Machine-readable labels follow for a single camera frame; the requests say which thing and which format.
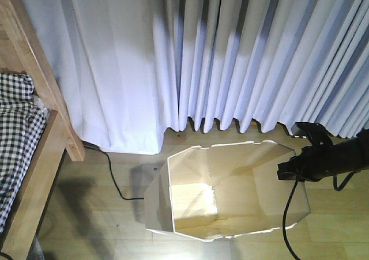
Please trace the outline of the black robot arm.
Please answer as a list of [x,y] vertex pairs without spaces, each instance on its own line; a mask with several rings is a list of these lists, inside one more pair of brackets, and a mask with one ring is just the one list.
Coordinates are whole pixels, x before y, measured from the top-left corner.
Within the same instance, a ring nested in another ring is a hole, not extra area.
[[278,164],[279,180],[318,182],[328,176],[368,169],[368,130],[338,144],[324,129],[298,129],[296,133],[307,137],[311,145],[303,147],[300,155]]

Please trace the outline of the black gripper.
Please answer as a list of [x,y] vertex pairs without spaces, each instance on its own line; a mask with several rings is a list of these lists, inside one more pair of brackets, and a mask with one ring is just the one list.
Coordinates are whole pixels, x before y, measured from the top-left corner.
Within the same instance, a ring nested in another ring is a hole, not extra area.
[[303,147],[300,155],[277,165],[278,179],[318,182],[322,178],[333,176],[332,171],[321,166],[322,163],[319,162],[318,156],[321,156],[321,151],[312,146]]

